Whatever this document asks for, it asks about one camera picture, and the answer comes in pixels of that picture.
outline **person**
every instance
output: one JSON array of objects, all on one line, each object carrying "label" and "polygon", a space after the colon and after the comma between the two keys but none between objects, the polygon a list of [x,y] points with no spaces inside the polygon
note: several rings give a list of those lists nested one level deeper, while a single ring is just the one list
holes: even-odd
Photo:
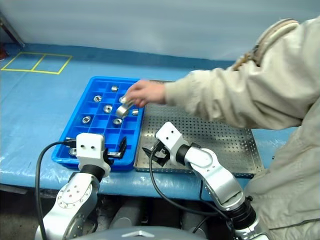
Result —
[{"label": "person", "polygon": [[126,97],[238,128],[297,127],[245,193],[275,240],[320,239],[320,16],[279,38],[260,66],[248,60],[165,84],[140,80]]}]

